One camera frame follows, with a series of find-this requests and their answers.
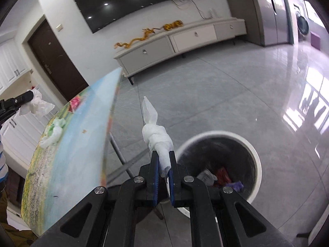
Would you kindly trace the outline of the white tissue wad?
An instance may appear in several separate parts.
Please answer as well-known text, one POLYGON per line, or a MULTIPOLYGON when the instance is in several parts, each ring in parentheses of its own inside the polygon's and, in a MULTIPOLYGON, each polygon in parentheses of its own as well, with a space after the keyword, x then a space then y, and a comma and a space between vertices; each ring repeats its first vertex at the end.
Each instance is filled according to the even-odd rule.
POLYGON ((42 99, 42 94, 36 89, 31 90, 33 93, 33 98, 30 102, 24 104, 20 108, 20 115, 26 115, 32 113, 38 118, 41 118, 51 112, 54 109, 55 105, 49 102, 46 102, 42 99))

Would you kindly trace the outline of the white tissue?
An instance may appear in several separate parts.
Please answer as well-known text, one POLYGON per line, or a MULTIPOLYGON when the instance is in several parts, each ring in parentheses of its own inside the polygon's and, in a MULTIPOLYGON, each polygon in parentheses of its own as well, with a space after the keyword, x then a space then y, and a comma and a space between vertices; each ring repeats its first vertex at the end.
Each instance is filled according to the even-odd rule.
POLYGON ((169 152, 173 150, 173 141, 164 126, 157 124, 158 113, 152 103, 144 96, 142 101, 144 126, 142 136, 150 151, 159 156, 160 176, 165 178, 171 169, 169 152))

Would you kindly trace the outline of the purple wrapper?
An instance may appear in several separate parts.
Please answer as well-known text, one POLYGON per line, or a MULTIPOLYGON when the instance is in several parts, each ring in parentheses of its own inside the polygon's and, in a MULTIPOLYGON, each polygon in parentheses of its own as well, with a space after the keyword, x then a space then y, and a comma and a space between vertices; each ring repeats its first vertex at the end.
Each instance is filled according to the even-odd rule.
POLYGON ((226 187, 231 187, 236 192, 242 192, 244 190, 244 185, 242 184, 241 181, 227 183, 225 186, 226 187))

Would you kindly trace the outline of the white round trash bin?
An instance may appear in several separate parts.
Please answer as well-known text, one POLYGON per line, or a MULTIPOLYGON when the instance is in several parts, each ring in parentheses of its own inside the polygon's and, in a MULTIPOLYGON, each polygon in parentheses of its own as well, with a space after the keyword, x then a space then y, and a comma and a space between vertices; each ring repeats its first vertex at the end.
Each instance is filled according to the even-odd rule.
POLYGON ((262 166, 256 150, 246 139, 226 131, 210 131, 189 139, 174 153, 177 163, 188 172, 183 183, 190 192, 190 205, 177 208, 181 213, 202 220, 209 218, 213 223, 233 220, 241 225, 243 220, 262 220, 251 205, 262 181, 262 166), (216 183, 206 186, 197 178, 205 169, 216 176, 222 167, 231 182, 242 182, 242 192, 216 183))

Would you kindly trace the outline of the white kitchen cabinets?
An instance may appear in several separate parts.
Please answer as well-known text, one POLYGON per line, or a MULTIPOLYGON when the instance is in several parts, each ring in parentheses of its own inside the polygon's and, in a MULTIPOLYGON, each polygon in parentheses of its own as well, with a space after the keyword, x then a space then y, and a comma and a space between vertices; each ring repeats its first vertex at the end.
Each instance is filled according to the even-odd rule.
POLYGON ((28 169, 48 121, 59 107, 34 82, 13 39, 1 43, 1 136, 9 164, 28 169))

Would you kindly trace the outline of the red snack wrappers in bin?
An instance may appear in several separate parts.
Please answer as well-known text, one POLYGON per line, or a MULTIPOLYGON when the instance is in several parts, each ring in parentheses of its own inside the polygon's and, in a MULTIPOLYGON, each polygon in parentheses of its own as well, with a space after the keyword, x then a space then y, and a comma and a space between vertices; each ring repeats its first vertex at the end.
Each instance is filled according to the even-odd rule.
POLYGON ((219 187, 223 187, 228 183, 231 183, 231 179, 225 168, 220 168, 216 171, 216 185, 219 187))

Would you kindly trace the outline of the green crumpled napkin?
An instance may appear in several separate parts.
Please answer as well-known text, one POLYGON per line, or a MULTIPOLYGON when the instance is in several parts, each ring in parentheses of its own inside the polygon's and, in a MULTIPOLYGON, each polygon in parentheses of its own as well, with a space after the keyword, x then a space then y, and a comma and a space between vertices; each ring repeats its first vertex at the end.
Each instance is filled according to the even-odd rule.
POLYGON ((64 118, 55 118, 52 123, 46 127, 45 136, 40 139, 39 146, 43 149, 55 144, 59 141, 64 127, 66 125, 66 120, 64 118))

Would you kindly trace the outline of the dark brown entrance door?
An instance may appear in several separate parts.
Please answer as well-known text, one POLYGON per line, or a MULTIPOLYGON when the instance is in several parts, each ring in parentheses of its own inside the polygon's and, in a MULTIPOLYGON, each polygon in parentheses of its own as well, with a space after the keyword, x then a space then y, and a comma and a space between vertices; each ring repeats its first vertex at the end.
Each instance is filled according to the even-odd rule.
POLYGON ((66 100, 88 87, 50 25, 44 20, 28 40, 28 45, 54 86, 66 100))

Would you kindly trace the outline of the red crumpled wrapper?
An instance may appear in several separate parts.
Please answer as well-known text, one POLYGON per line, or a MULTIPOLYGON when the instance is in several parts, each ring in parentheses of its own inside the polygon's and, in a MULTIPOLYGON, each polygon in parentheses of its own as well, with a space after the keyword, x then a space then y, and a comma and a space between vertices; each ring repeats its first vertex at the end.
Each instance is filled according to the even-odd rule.
POLYGON ((75 96, 73 99, 69 101, 68 111, 71 113, 75 113, 80 103, 81 103, 81 96, 80 95, 75 96))

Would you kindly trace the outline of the flower landscape table mat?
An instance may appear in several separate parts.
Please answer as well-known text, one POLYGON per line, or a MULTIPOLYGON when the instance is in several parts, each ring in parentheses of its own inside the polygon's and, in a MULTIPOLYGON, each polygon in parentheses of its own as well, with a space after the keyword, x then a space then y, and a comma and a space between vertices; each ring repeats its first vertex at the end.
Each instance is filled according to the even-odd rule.
POLYGON ((121 68, 106 74, 78 94, 75 113, 68 111, 68 102, 48 122, 64 118, 66 125, 57 143, 43 149, 39 140, 21 204, 23 221, 38 237, 91 190, 105 185, 108 135, 122 75, 121 68))

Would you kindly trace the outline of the white low TV cabinet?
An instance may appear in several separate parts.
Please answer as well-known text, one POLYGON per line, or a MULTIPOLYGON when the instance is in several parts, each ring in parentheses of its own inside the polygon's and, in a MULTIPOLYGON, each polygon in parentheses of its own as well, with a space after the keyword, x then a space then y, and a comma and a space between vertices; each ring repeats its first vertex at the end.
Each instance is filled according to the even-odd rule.
POLYGON ((114 59, 123 68, 123 75, 131 82, 133 75, 165 60, 246 34, 243 19, 231 17, 203 20, 153 34, 149 39, 135 43, 130 49, 119 51, 114 59))

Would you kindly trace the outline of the golden coiled dragon ornament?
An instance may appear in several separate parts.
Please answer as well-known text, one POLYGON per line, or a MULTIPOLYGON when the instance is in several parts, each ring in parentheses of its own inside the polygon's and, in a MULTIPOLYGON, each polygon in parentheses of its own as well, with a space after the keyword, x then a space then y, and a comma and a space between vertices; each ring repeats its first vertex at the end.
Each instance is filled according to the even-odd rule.
POLYGON ((162 28, 165 30, 165 31, 170 31, 170 30, 173 30, 175 28, 179 28, 179 27, 182 27, 184 25, 184 23, 181 21, 181 20, 177 20, 177 21, 174 21, 172 23, 166 23, 162 26, 162 28))

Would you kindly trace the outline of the purple stool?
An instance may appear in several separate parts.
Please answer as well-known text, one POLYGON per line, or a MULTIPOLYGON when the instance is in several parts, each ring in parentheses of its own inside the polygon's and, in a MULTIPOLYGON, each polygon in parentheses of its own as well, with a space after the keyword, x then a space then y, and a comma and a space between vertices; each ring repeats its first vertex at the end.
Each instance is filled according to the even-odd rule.
POLYGON ((311 46, 319 51, 322 50, 322 38, 315 32, 311 32, 311 46))

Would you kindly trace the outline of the front-load washing machine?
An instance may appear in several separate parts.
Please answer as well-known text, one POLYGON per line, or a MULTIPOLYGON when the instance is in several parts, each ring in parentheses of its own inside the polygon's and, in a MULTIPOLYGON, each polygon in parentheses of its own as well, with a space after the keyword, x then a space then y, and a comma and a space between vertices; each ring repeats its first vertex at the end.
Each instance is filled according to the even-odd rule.
POLYGON ((309 34, 309 24, 305 19, 302 10, 297 5, 294 5, 294 9, 297 20, 298 40, 305 41, 309 34))

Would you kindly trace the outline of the grey double-door refrigerator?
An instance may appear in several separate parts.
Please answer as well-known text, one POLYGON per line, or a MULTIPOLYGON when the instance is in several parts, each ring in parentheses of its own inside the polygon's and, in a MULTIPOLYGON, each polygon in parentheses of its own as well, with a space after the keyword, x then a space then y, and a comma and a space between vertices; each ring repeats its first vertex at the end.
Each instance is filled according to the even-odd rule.
POLYGON ((227 0, 231 15, 245 20, 246 40, 260 46, 293 43, 288 0, 227 0))

